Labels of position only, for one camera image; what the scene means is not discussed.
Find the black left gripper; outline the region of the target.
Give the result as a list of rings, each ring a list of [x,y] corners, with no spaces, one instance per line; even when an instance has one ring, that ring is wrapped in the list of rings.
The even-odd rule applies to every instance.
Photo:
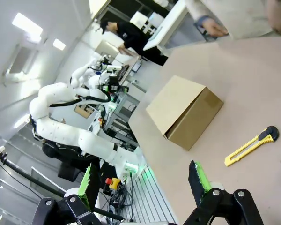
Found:
[[[106,86],[103,86],[102,89],[107,92],[128,92],[129,87],[127,86],[121,86],[119,85],[118,77],[117,76],[109,76],[106,80]]]

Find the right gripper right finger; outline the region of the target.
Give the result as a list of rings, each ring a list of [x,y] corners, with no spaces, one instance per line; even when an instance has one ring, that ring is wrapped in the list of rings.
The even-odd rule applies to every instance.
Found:
[[[228,225],[264,225],[251,193],[238,189],[230,194],[211,187],[201,164],[192,160],[188,181],[196,208],[183,225],[211,225],[215,218],[224,218]]]

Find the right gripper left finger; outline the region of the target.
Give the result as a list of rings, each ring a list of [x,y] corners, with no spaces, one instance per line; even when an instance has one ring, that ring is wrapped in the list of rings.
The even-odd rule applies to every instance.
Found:
[[[95,204],[100,189],[100,177],[95,165],[90,165],[76,194],[42,199],[34,214],[34,225],[101,225],[95,216]]]

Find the brown cardboard box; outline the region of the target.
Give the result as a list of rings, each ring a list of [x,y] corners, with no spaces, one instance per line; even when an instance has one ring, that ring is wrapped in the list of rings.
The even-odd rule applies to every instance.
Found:
[[[175,75],[146,111],[164,139],[190,150],[222,106],[208,87]]]

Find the person's right hand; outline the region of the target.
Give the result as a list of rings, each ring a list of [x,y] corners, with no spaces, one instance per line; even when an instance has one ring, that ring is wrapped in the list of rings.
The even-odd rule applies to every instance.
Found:
[[[203,28],[213,37],[223,37],[228,35],[228,31],[215,20],[207,18],[202,22]]]

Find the person's left hand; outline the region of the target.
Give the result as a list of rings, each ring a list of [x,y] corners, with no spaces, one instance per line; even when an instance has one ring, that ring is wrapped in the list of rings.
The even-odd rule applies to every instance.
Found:
[[[281,0],[267,0],[266,14],[272,30],[281,35]]]

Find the red yellow emergency stop button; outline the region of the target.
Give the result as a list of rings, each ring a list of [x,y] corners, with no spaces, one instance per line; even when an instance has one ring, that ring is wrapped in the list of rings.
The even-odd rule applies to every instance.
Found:
[[[106,178],[105,180],[105,184],[113,190],[117,190],[120,183],[121,180],[118,178],[112,178],[112,179]]]

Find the person in black clothes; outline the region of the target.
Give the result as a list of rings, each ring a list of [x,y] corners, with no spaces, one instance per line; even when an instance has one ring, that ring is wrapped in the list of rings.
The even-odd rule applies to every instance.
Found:
[[[111,22],[104,19],[100,22],[100,27],[103,34],[109,31],[123,40],[123,43],[118,47],[119,51],[123,52],[125,49],[132,48],[137,54],[159,66],[163,66],[168,59],[157,47],[143,50],[148,42],[148,37],[131,22]]]

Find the aluminium slotted mounting base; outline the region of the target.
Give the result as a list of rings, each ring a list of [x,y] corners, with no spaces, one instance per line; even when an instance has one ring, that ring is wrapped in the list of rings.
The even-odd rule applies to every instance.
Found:
[[[147,165],[132,182],[127,182],[127,190],[125,207],[120,213],[125,223],[179,223],[150,166]]]

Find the yellow black utility knife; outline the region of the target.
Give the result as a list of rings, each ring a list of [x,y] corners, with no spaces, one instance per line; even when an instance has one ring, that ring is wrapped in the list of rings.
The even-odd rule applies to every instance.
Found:
[[[224,164],[228,167],[232,164],[238,162],[244,158],[249,153],[253,152],[255,149],[266,143],[273,143],[279,138],[279,130],[275,126],[268,126],[261,133],[253,137],[246,144],[242,145],[236,151],[229,154],[225,160]]]

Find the white table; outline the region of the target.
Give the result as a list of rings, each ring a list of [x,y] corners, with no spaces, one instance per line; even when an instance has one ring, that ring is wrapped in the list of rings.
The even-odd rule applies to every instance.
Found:
[[[162,50],[187,13],[185,0],[179,0],[146,43],[143,50],[146,51],[153,47],[158,47]]]

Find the person in beige coat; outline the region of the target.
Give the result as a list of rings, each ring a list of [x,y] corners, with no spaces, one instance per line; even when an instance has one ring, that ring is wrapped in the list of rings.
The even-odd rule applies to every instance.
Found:
[[[185,0],[195,24],[211,18],[228,31],[232,39],[281,36],[269,25],[267,0]]]

